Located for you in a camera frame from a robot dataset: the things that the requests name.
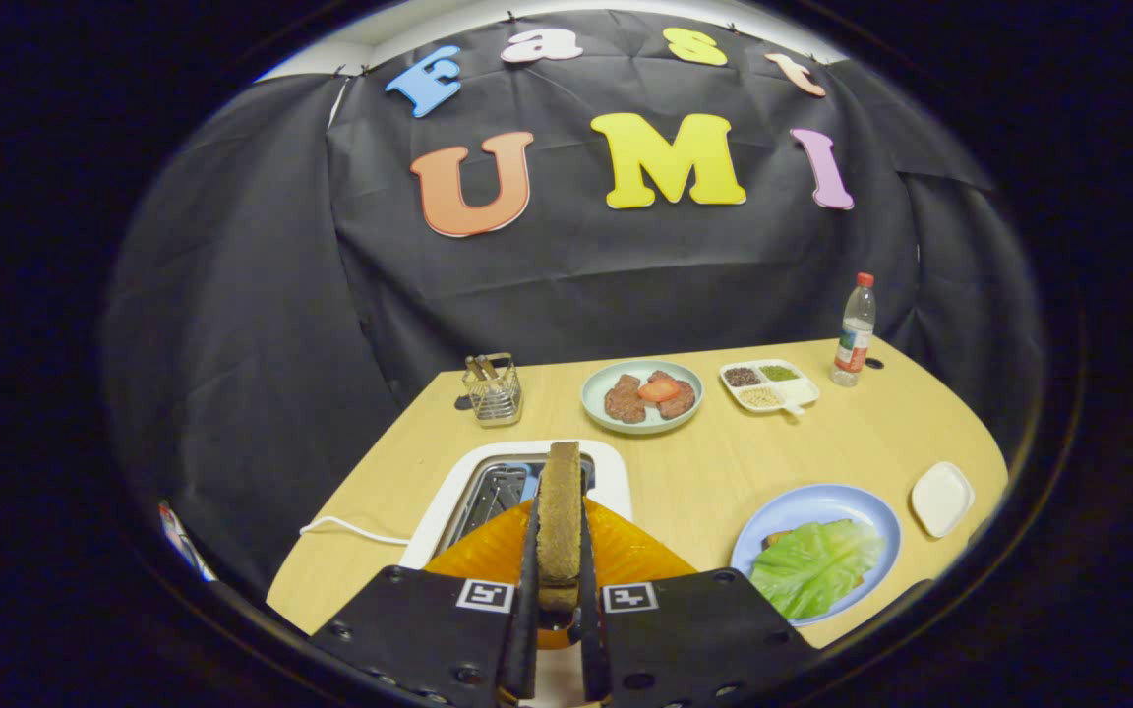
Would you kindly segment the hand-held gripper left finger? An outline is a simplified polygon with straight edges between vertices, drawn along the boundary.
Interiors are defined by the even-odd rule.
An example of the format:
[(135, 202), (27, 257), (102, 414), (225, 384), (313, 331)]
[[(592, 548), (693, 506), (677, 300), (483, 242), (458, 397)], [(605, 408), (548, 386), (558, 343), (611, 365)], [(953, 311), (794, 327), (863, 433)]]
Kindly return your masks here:
[(516, 583), (383, 568), (310, 636), (310, 645), (410, 702), (513, 707), (538, 660), (537, 501), (516, 544)]

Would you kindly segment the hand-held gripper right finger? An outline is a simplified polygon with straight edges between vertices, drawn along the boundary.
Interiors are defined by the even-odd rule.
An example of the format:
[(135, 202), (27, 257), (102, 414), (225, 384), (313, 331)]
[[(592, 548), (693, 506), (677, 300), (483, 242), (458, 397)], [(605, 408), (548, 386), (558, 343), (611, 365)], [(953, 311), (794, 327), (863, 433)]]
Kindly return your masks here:
[(741, 707), (812, 668), (818, 651), (735, 568), (603, 585), (600, 507), (583, 504), (578, 624), (586, 702), (603, 707)]

